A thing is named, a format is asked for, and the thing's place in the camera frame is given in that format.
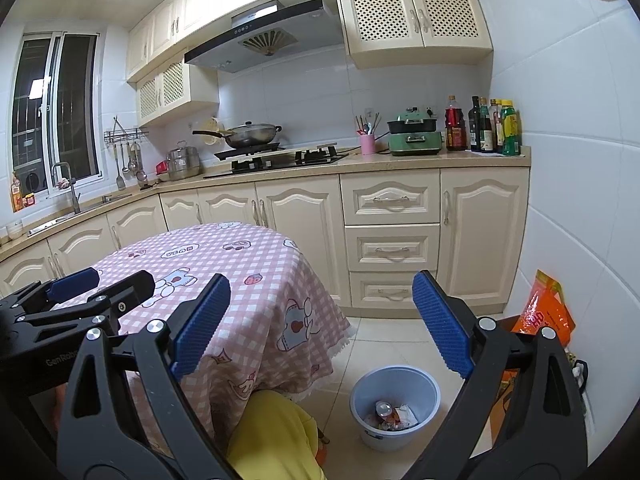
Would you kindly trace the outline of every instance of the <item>yellow cloth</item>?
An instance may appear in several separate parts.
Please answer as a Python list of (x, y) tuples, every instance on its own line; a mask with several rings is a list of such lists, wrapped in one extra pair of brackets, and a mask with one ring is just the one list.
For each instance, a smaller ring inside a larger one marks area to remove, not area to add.
[(244, 480), (326, 480), (317, 452), (315, 420), (281, 394), (263, 390), (249, 398), (226, 458)]

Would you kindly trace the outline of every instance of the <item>pink utensil holder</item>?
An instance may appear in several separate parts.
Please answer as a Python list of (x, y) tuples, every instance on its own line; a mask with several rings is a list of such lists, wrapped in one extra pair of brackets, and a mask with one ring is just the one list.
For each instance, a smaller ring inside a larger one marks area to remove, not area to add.
[(360, 153), (363, 155), (376, 153), (376, 138), (373, 135), (360, 136)]

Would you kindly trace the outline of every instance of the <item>window frame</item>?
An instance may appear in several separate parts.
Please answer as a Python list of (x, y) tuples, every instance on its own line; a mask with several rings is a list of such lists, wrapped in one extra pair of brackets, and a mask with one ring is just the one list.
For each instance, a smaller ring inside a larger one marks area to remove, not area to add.
[[(27, 30), (27, 28), (25, 28), (25, 30), (23, 31), (22, 34), (22, 38), (20, 39), (20, 47), (18, 48), (18, 53), (17, 53), (17, 59), (15, 61), (15, 67), (14, 67), (14, 74), (13, 74), (13, 78), (12, 78), (12, 89), (13, 91), (10, 92), (10, 108), (7, 110), (7, 131), (8, 132), (12, 132), (13, 131), (13, 125), (12, 125), (12, 117), (13, 117), (13, 106), (14, 106), (14, 101), (13, 101), (13, 92), (15, 92), (15, 84), (16, 84), (16, 79), (17, 79), (17, 73), (18, 73), (18, 66), (20, 63), (20, 56), (22, 54), (22, 49), (24, 46), (24, 42), (25, 41), (30, 41), (30, 40), (44, 40), (44, 39), (48, 39), (50, 40), (49, 43), (49, 52), (47, 53), (47, 63), (46, 63), (46, 67), (45, 67), (45, 84), (43, 85), (42, 88), (42, 95), (43, 95), (43, 100), (42, 100), (42, 109), (41, 109), (41, 117), (42, 117), (42, 143), (43, 143), (43, 150), (42, 150), (42, 157), (43, 157), (43, 161), (44, 161), (44, 165), (45, 165), (45, 176), (47, 178), (47, 189), (43, 189), (39, 192), (37, 192), (36, 198), (54, 198), (57, 196), (61, 196), (64, 195), (66, 193), (70, 193), (71, 189), (67, 188), (67, 189), (58, 189), (57, 187), (55, 187), (53, 185), (53, 179), (52, 179), (52, 174), (51, 174), (51, 167), (54, 164), (54, 162), (52, 162), (52, 160), (50, 160), (50, 156), (49, 156), (49, 150), (50, 150), (50, 136), (49, 136), (49, 126), (50, 124), (56, 124), (55, 120), (56, 120), (56, 115), (57, 115), (57, 110), (58, 110), (58, 106), (57, 106), (57, 90), (58, 90), (58, 72), (57, 70), (54, 71), (54, 73), (52, 74), (52, 77), (50, 80), (47, 80), (47, 77), (49, 75), (49, 72), (47, 71), (47, 69), (50, 69), (53, 65), (52, 62), (54, 61), (52, 59), (53, 56), (53, 51), (54, 51), (54, 47), (55, 47), (55, 43), (56, 43), (56, 38), (60, 38), (60, 43), (58, 46), (58, 51), (56, 53), (56, 59), (55, 59), (55, 66), (59, 67), (60, 66), (60, 57), (62, 56), (62, 47), (64, 46), (64, 37), (65, 35), (85, 35), (85, 36), (95, 36), (95, 52), (94, 52), (94, 60), (93, 60), (93, 64), (94, 64), (94, 69), (93, 69), (93, 78), (91, 81), (91, 94), (92, 94), (92, 111), (93, 111), (93, 117), (91, 117), (91, 122), (92, 122), (92, 126), (94, 129), (94, 145), (95, 145), (95, 151), (96, 151), (96, 163), (97, 163), (97, 171), (98, 173), (95, 175), (91, 175), (88, 177), (84, 177), (82, 179), (79, 179), (76, 184), (74, 184), (74, 187), (76, 189), (82, 189), (86, 186), (92, 186), (95, 185), (98, 182), (101, 182), (103, 180), (105, 180), (106, 174), (105, 174), (105, 161), (104, 161), (104, 157), (102, 156), (102, 136), (101, 136), (101, 129), (100, 129), (100, 115), (102, 112), (102, 106), (101, 106), (101, 97), (102, 97), (102, 93), (100, 91), (100, 85), (101, 85), (101, 81), (102, 81), (102, 60), (104, 57), (104, 38), (105, 38), (105, 34), (103, 31), (99, 30), (99, 27), (96, 28), (92, 28), (92, 29), (87, 29), (85, 27), (53, 27), (52, 30), (46, 30), (46, 31), (36, 31), (34, 30), (33, 32), (30, 30)], [(48, 101), (47, 101), (47, 96), (49, 94), (49, 91), (52, 92), (53, 95), (53, 99), (51, 101), (51, 110), (46, 110), (46, 107), (48, 106)], [(7, 135), (7, 139), (11, 140), (11, 135)], [(60, 157), (60, 152), (58, 151), (58, 136), (52, 136), (52, 138), (54, 139), (54, 153), (56, 153), (58, 155), (58, 157)], [(14, 172), (14, 152), (13, 152), (13, 147), (11, 145), (11, 143), (9, 143), (7, 149), (9, 150), (9, 154), (10, 156), (7, 157), (8, 159), (8, 171), (9, 171), (9, 176)], [(61, 174), (61, 170), (60, 169), (56, 169), (56, 174), (60, 175), (60, 176), (64, 176), (66, 177), (66, 174)]]

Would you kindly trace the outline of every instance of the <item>metal screw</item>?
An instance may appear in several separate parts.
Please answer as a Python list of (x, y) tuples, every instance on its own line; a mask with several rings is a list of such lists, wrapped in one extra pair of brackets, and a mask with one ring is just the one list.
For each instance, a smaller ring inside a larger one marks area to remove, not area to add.
[(542, 329), (542, 337), (546, 338), (546, 339), (553, 339), (556, 337), (556, 331), (551, 328), (550, 326), (545, 326)]
[(478, 325), (482, 330), (495, 330), (495, 321), (490, 317), (482, 317), (480, 321), (478, 321)]
[(86, 338), (89, 341), (94, 341), (100, 337), (101, 333), (102, 333), (102, 330), (100, 330), (99, 328), (92, 328), (91, 330), (87, 331)]
[(146, 324), (147, 331), (155, 334), (156, 332), (160, 332), (164, 328), (164, 321), (161, 319), (152, 319)]

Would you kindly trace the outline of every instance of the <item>drawer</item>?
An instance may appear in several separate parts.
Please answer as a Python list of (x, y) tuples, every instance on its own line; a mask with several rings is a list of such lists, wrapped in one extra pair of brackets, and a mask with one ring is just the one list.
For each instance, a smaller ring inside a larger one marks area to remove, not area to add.
[(440, 170), (340, 176), (345, 225), (437, 224)]
[(415, 310), (411, 286), (415, 272), (350, 272), (354, 308)]
[(435, 271), (439, 224), (347, 226), (349, 270)]

